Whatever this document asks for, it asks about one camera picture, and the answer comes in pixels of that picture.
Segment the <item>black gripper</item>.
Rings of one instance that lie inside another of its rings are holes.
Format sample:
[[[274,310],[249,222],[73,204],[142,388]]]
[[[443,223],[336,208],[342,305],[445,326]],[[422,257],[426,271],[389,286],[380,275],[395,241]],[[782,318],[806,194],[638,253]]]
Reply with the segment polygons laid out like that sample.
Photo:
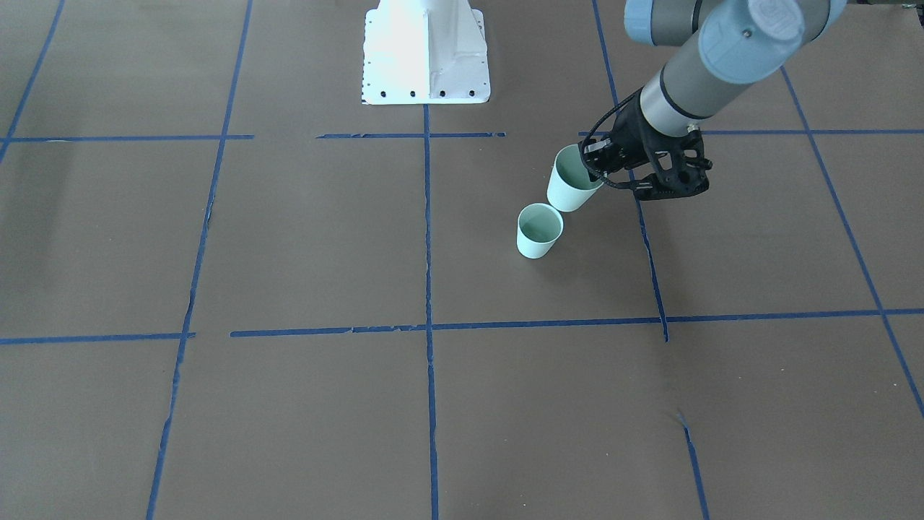
[[[636,181],[634,198],[659,201],[693,197],[710,187],[702,132],[696,122],[674,114],[670,103],[634,95],[615,116],[611,138],[586,137],[582,165],[590,178],[649,165],[653,173]]]

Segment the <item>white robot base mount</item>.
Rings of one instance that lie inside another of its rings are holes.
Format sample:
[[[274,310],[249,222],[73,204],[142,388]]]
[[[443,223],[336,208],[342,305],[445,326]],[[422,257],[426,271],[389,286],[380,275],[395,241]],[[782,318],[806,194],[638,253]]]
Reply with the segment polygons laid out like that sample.
[[[361,102],[487,103],[485,19],[468,1],[380,1],[365,13]]]

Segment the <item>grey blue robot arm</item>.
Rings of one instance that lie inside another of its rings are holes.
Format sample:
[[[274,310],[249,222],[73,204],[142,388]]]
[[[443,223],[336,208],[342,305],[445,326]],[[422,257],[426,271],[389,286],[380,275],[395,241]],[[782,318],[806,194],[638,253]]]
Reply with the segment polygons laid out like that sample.
[[[696,196],[709,186],[703,122],[782,68],[844,12],[845,1],[628,1],[635,42],[676,53],[607,114],[603,138],[587,136],[589,181],[638,201]]]

